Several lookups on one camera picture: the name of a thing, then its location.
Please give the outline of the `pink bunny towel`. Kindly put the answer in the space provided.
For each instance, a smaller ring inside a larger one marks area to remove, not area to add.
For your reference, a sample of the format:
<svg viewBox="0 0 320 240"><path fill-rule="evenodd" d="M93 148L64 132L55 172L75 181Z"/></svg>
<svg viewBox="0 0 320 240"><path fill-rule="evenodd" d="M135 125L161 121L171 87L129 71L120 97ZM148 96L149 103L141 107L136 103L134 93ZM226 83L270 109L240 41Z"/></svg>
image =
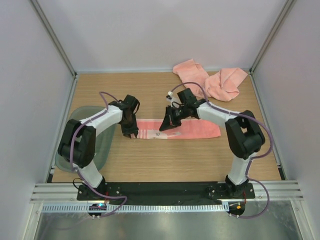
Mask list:
<svg viewBox="0 0 320 240"><path fill-rule="evenodd" d="M221 136L220 127L201 119L183 119L177 128L159 131L161 119L138 119L138 139L151 140L197 140L212 139Z"/></svg>

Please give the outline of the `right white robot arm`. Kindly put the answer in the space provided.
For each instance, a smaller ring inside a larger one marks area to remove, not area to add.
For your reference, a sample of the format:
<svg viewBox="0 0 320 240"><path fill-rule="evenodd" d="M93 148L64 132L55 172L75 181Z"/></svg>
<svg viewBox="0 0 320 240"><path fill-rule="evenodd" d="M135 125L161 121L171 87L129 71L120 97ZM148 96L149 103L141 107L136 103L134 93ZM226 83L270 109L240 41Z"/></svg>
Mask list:
<svg viewBox="0 0 320 240"><path fill-rule="evenodd" d="M182 120L189 117L224 127L233 153L231 169L225 177L225 192L231 198L240 197L249 182L246 171L250 158L256 156L266 142L255 116L249 110L231 112L204 98L197 99L189 88L177 95L175 98L171 91L168 92L166 99L170 104L165 108L159 131L177 128L182 125Z"/></svg>

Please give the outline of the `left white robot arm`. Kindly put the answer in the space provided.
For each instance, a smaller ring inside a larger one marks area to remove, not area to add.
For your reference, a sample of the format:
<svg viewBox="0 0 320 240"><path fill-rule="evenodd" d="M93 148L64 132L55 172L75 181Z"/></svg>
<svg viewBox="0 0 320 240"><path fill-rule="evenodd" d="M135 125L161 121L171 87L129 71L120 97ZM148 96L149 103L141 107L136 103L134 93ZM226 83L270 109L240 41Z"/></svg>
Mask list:
<svg viewBox="0 0 320 240"><path fill-rule="evenodd" d="M57 153L69 162L83 183L89 188L88 194L101 200L106 194L105 178L94 163L96 137L109 127L119 124L124 137L136 138L139 133L136 112L140 102L132 95L123 100L105 102L98 113L81 120L70 119L64 128Z"/></svg>

